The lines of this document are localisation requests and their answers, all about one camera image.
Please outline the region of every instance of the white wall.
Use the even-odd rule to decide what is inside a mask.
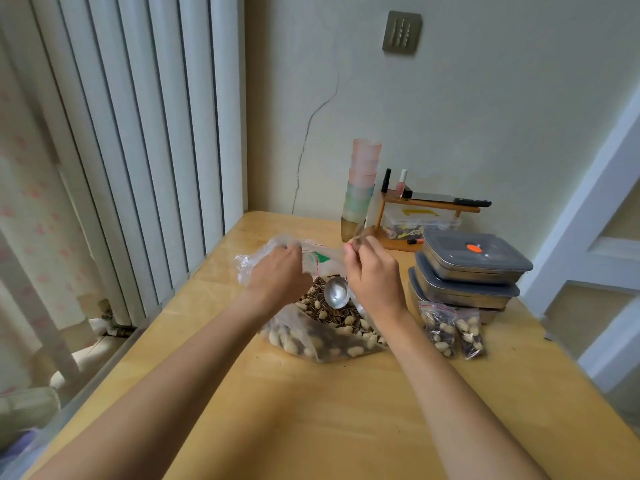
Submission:
[[[389,10],[422,14],[385,55]],[[640,77],[640,0],[246,0],[251,209],[339,219],[351,141],[382,141],[377,186],[494,202],[467,228],[529,258]]]

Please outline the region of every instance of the knife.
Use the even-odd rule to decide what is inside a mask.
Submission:
[[[411,197],[414,200],[430,200],[432,202],[447,202],[456,205],[468,205],[470,207],[491,207],[490,200],[473,200],[469,198],[452,197],[443,194],[427,194],[423,192],[412,192]]]

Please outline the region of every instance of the light switch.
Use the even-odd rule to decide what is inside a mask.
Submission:
[[[421,28],[422,15],[419,13],[390,11],[382,50],[395,54],[415,53]]]

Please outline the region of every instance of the left hand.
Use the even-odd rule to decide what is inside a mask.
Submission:
[[[252,270],[246,287],[248,296],[258,300],[268,318],[283,306],[302,297],[313,284],[313,278],[302,272],[302,248],[299,242],[278,247]]]

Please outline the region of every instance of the curtain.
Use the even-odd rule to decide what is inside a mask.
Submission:
[[[103,297],[38,108],[0,44],[0,395],[78,375],[95,343],[82,302]]]

